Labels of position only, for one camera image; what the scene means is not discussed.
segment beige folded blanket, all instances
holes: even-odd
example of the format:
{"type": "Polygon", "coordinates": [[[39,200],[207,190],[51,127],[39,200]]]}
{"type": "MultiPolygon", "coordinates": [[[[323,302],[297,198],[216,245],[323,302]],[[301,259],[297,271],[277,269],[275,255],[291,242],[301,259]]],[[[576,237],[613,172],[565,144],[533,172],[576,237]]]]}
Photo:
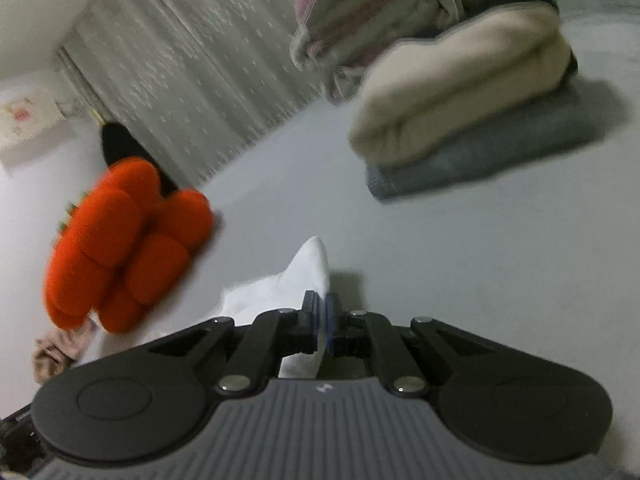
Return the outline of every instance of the beige folded blanket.
{"type": "Polygon", "coordinates": [[[571,60],[558,12],[495,7],[436,40],[397,43],[370,67],[350,129],[368,164],[422,157],[447,135],[554,90],[571,60]]]}
{"type": "Polygon", "coordinates": [[[54,328],[37,338],[36,351],[31,357],[35,381],[44,384],[67,370],[74,361],[78,361],[94,339],[97,329],[96,323],[87,317],[76,330],[54,328]]]}

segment bed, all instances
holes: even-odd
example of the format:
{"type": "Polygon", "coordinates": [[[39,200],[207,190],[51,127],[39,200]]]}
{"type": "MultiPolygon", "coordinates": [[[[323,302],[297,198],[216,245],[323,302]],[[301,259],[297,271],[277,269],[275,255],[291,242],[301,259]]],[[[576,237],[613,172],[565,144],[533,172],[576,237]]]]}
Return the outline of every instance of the bed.
{"type": "Polygon", "coordinates": [[[349,309],[429,315],[584,370],[615,409],[602,455],[640,473],[640,0],[558,0],[604,140],[476,184],[378,203],[348,147],[353,105],[317,103],[202,187],[224,218],[180,289],[84,360],[180,330],[224,286],[324,241],[349,309]]]}

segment orange plush toy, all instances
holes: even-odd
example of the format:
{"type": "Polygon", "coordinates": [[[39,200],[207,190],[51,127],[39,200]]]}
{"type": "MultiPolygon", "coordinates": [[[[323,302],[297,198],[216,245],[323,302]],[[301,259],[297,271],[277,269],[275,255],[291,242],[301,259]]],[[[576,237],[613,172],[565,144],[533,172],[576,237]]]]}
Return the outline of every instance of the orange plush toy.
{"type": "Polygon", "coordinates": [[[70,215],[44,283],[47,313],[64,330],[92,309],[108,332],[133,329],[214,227],[202,193],[178,190],[163,200],[158,172],[142,158],[111,166],[70,215]]]}

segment gray folded towel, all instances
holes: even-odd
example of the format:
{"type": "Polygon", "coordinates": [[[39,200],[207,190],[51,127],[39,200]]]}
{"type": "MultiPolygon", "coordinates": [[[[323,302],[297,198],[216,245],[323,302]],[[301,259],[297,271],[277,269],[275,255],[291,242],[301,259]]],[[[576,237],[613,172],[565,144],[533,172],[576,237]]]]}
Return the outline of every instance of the gray folded towel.
{"type": "Polygon", "coordinates": [[[417,162],[367,167],[367,187],[378,200],[388,200],[479,180],[586,144],[600,135],[569,82],[551,94],[450,136],[417,162]]]}

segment black object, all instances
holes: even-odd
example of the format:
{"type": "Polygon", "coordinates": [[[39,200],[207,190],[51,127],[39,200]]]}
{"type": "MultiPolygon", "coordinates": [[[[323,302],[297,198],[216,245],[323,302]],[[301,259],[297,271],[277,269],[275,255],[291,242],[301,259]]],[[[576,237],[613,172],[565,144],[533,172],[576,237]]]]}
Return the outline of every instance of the black object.
{"type": "Polygon", "coordinates": [[[151,162],[160,175],[160,192],[166,197],[178,189],[173,180],[162,170],[149,152],[133,138],[126,126],[120,123],[105,123],[100,129],[102,156],[107,166],[128,156],[139,156],[151,162]]]}
{"type": "Polygon", "coordinates": [[[610,472],[592,454],[612,407],[591,378],[430,318],[397,327],[380,314],[345,314],[337,296],[322,302],[314,292],[299,311],[265,312],[243,327],[216,318],[68,370],[36,394],[32,415],[58,457],[38,480],[111,478],[114,466],[114,479],[182,478],[198,457],[193,478],[207,480],[336,478],[338,468],[371,478],[359,460],[377,460],[385,479],[417,465],[414,478],[430,480],[458,467],[466,472],[456,480],[610,472]],[[284,356],[314,352],[324,333],[333,357],[363,359],[370,377],[274,378],[284,356]],[[372,436],[385,445],[356,442],[372,436]],[[418,455],[404,466],[398,450],[409,448],[418,455]],[[276,465],[256,465],[267,459],[276,465]]]}
{"type": "Polygon", "coordinates": [[[0,420],[0,472],[7,468],[30,476],[48,458],[33,427],[30,405],[0,420]]]}

